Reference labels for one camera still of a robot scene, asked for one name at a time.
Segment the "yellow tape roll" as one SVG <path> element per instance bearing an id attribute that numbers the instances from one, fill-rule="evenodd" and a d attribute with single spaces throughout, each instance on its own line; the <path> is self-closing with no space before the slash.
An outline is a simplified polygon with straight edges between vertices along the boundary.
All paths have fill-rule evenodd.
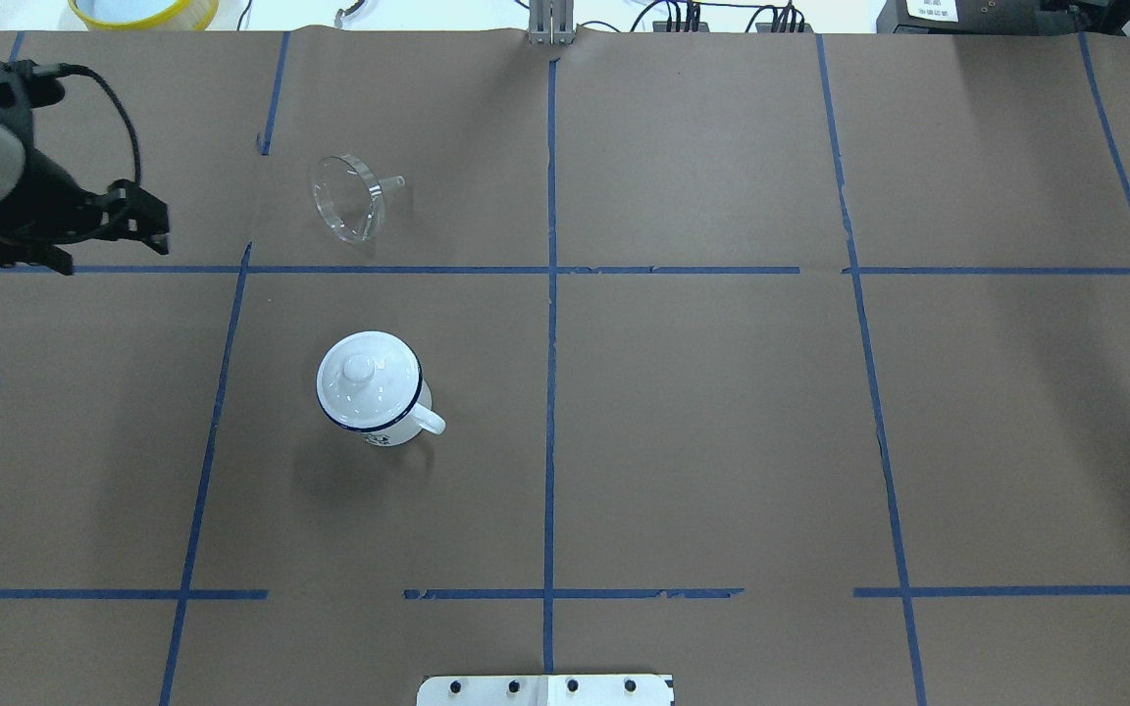
<path id="1" fill-rule="evenodd" d="M 220 1 L 68 1 L 90 30 L 206 30 Z"/>

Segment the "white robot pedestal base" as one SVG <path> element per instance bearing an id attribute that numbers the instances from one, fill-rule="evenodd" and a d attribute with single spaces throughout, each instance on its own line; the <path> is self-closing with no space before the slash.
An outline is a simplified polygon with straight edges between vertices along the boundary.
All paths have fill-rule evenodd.
<path id="1" fill-rule="evenodd" d="M 435 676 L 417 705 L 673 705 L 673 678 L 657 674 Z"/>

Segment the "black box device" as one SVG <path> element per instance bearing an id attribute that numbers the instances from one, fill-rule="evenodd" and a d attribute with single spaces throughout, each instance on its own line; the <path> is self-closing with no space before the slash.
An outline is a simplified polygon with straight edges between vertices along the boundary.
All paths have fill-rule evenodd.
<path id="1" fill-rule="evenodd" d="M 1081 30 L 1063 1 L 885 1 L 878 34 L 1057 36 Z"/>

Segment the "light blue plate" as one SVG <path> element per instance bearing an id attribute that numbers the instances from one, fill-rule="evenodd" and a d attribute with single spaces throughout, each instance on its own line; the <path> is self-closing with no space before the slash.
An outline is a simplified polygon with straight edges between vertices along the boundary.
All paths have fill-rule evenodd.
<path id="1" fill-rule="evenodd" d="M 171 12 L 176 1 L 157 0 L 94 0 L 73 1 L 75 10 L 94 21 L 127 25 L 144 20 L 158 20 Z"/>

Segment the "white enamel mug blue rim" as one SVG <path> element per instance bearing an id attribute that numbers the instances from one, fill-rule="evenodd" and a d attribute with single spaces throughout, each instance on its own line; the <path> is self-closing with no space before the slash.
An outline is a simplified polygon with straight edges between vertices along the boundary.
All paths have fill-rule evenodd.
<path id="1" fill-rule="evenodd" d="M 385 387 L 379 374 L 351 380 L 337 372 L 319 377 L 315 392 L 329 422 L 372 446 L 394 447 L 423 432 L 437 436 L 445 430 L 438 427 L 443 418 L 434 412 L 434 394 L 425 377 L 407 384 L 393 377 Z"/>

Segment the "clear glass funnel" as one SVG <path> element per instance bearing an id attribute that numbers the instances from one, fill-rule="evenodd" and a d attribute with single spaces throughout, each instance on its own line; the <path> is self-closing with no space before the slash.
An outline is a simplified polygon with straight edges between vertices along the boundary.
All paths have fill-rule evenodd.
<path id="1" fill-rule="evenodd" d="M 310 174 L 320 219 L 345 244 L 367 244 L 385 227 L 391 201 L 407 188 L 403 175 L 379 176 L 353 155 L 329 155 Z"/>

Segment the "white ceramic lid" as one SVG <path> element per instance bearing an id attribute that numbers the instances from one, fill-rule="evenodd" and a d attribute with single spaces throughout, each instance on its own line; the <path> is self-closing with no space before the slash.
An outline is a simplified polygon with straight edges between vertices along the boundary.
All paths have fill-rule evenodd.
<path id="1" fill-rule="evenodd" d="M 322 411 L 342 428 L 390 428 L 420 401 L 421 363 L 402 339 L 382 331 L 346 335 L 318 366 L 315 393 Z"/>

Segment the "aluminium frame post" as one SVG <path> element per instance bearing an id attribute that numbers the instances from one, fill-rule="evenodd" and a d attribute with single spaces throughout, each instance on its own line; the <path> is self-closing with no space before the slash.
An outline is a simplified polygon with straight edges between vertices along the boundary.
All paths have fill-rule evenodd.
<path id="1" fill-rule="evenodd" d="M 570 45 L 577 36 L 573 0 L 520 1 L 528 9 L 528 41 L 531 45 Z"/>

